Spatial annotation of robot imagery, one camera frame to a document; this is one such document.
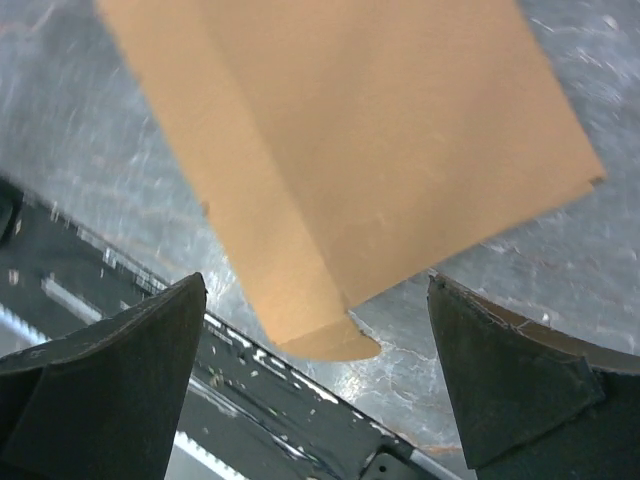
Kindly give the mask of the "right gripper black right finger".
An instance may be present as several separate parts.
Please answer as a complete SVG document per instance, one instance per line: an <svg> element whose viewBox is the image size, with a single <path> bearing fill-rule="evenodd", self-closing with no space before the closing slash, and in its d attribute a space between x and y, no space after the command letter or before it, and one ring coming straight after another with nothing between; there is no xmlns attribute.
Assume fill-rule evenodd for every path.
<svg viewBox="0 0 640 480"><path fill-rule="evenodd" d="M480 479L636 479L639 358L442 275L428 309L465 461Z"/></svg>

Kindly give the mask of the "brown cardboard box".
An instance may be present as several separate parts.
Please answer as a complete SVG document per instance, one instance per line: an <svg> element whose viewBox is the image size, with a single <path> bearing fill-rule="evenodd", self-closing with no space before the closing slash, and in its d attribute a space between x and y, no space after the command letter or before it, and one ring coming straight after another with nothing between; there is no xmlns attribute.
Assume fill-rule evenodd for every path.
<svg viewBox="0 0 640 480"><path fill-rule="evenodd" d="M289 355L376 356L352 308L605 177L513 1L98 8Z"/></svg>

